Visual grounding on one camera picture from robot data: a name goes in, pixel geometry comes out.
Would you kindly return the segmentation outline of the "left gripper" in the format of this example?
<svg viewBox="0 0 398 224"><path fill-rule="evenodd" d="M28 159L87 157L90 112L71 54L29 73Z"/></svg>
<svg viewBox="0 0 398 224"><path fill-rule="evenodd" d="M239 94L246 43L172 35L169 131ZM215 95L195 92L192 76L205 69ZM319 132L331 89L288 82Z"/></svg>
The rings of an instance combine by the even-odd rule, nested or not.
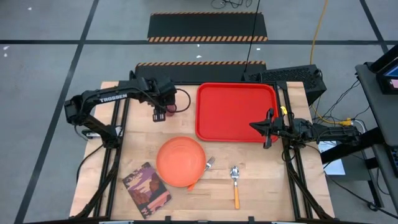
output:
<svg viewBox="0 0 398 224"><path fill-rule="evenodd" d="M155 95L153 96L154 114L153 122L165 121L167 116L172 116L177 111L175 94L177 89L169 78L157 80L154 83Z"/></svg>

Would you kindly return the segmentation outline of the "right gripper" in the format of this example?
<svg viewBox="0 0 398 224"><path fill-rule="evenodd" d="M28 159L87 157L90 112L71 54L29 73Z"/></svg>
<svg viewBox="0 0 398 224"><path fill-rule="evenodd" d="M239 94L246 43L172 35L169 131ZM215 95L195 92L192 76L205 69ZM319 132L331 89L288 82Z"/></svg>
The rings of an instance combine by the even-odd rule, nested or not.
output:
<svg viewBox="0 0 398 224"><path fill-rule="evenodd" d="M260 135L265 135L264 149L268 149L272 146L272 135L276 135L283 138L293 139L294 135L288 130L284 124L283 118L275 118L274 110L270 108L266 115L266 120L249 123L250 127L255 129Z"/></svg>

